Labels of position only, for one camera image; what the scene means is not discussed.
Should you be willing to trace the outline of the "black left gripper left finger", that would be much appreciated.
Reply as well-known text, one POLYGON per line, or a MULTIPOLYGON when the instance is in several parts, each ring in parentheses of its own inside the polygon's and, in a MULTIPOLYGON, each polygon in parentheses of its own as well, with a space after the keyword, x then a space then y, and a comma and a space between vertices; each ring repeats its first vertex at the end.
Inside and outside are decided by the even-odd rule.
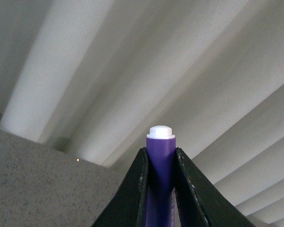
POLYGON ((146 148, 138 151, 116 194, 94 227, 143 227, 149 161, 146 148))

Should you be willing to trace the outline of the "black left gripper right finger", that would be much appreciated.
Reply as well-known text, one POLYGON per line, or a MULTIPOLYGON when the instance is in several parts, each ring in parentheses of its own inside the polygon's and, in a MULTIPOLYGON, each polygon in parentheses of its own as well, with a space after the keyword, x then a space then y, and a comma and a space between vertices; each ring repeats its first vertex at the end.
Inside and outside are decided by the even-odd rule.
POLYGON ((176 148, 175 190, 182 227, 254 226, 224 198, 181 148, 176 148))

